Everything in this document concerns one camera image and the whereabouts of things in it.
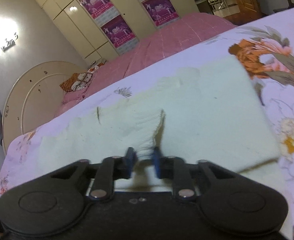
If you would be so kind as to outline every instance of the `white towel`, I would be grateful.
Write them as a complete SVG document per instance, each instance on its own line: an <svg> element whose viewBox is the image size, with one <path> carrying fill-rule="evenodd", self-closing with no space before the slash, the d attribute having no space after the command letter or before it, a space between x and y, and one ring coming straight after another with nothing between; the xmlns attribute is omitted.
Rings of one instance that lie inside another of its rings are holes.
<svg viewBox="0 0 294 240"><path fill-rule="evenodd" d="M138 156L149 156L162 118L160 108L138 111L126 99L108 108L99 107L73 119L57 137L43 137L38 167L46 174L79 159L100 163L107 157L124 156L128 147Z"/></svg>
<svg viewBox="0 0 294 240"><path fill-rule="evenodd" d="M188 163L207 159L235 172L280 155L250 79L234 56L200 69L180 68L129 103L137 110L164 110L164 155Z"/></svg>

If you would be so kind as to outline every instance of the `floor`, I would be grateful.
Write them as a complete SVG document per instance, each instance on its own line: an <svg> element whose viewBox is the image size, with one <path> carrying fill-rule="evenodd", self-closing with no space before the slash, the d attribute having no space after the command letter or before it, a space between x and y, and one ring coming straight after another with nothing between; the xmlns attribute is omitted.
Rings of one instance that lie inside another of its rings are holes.
<svg viewBox="0 0 294 240"><path fill-rule="evenodd" d="M214 15L219 17L227 17L229 15L240 13L239 6L237 5L236 0L226 0L228 8L220 9L214 12Z"/></svg>
<svg viewBox="0 0 294 240"><path fill-rule="evenodd" d="M252 22L253 19L246 16L244 13L236 13L229 16L224 17L226 20L230 21L232 24L240 26L249 22Z"/></svg>
<svg viewBox="0 0 294 240"><path fill-rule="evenodd" d="M240 12L236 0L226 0L226 3L228 5L228 8L215 11L214 14L219 17L225 18L226 20L237 26L253 21L249 16Z"/></svg>

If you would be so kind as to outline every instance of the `pink poster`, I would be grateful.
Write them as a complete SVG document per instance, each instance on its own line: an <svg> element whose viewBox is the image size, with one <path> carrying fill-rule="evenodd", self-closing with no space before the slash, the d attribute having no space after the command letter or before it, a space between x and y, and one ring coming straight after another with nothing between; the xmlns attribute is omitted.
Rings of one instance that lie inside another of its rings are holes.
<svg viewBox="0 0 294 240"><path fill-rule="evenodd" d="M110 0L80 0L79 2L94 19L114 6Z"/></svg>
<svg viewBox="0 0 294 240"><path fill-rule="evenodd" d="M115 48L120 47L136 37L121 15L107 22L101 28Z"/></svg>
<svg viewBox="0 0 294 240"><path fill-rule="evenodd" d="M179 18L170 0L145 0L143 5L157 27Z"/></svg>

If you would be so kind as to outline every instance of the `bed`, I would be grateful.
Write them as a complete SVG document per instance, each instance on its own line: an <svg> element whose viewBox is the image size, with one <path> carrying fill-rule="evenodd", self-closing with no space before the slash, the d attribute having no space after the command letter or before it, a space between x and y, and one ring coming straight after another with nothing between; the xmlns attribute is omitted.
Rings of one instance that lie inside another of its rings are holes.
<svg viewBox="0 0 294 240"><path fill-rule="evenodd" d="M70 62L50 61L26 71L11 89L3 112L3 148L17 137L49 122L60 106L64 91L59 84L84 68Z"/></svg>
<svg viewBox="0 0 294 240"><path fill-rule="evenodd" d="M132 51L106 63L85 89L68 92L55 116L125 77L235 27L229 21L214 15L188 14L140 41Z"/></svg>
<svg viewBox="0 0 294 240"><path fill-rule="evenodd" d="M144 51L141 57L135 58L135 50L128 53L131 59L125 64L126 67L121 64L122 57L118 59L118 67L112 70L110 65L103 66L97 72L96 86L94 78L87 91L81 95L81 102L36 130L19 136L10 144L0 172L0 195L9 188L39 176L35 160L42 137L57 135L73 118L88 113L106 101L113 103L119 97L130 97L145 91L158 78L171 76L178 68L199 68L199 65L213 59L234 55L247 70L268 123L278 135L283 153L278 167L289 192L287 200L294 226L294 8L237 28L229 26L229 29L204 42L198 40L197 44L188 49L180 40L178 44L181 46L176 54L172 51L167 54L165 49L159 50L159 46L150 47L150 41L146 44L142 41L139 46L145 46L147 51L149 48L159 59L163 59L152 62L154 64L146 68L146 62L152 61L149 54ZM100 82L98 74L105 77Z"/></svg>

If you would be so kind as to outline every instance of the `white cloth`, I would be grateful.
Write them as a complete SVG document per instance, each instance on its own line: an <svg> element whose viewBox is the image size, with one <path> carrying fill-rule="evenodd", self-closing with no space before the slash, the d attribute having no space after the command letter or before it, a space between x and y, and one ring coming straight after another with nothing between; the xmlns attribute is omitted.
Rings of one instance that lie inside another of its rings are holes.
<svg viewBox="0 0 294 240"><path fill-rule="evenodd" d="M58 137L43 139L38 164L44 173L78 159L97 163L121 155L127 147L134 147L140 159L146 159L162 119L163 132L157 135L162 153L182 157L188 163L207 159L241 172L279 156L258 97L234 56L200 70L181 68L176 76L162 78L145 92L110 106L112 102L107 98L101 104L106 108L98 109L100 123L96 109L76 118ZM285 193L275 162L244 175ZM116 190L171 190L170 182L157 179L154 168L146 162L136 165L132 177L117 180ZM292 239L290 220L282 232Z"/></svg>
<svg viewBox="0 0 294 240"><path fill-rule="evenodd" d="M149 155L163 118L159 108L147 111L122 100L108 108L96 108L70 122L57 137L43 137L38 167L45 174L79 159L100 163L104 158L126 154L133 147L138 156Z"/></svg>
<svg viewBox="0 0 294 240"><path fill-rule="evenodd" d="M180 68L129 103L164 110L164 155L188 163L206 159L235 172L280 155L250 79L234 56L201 69Z"/></svg>

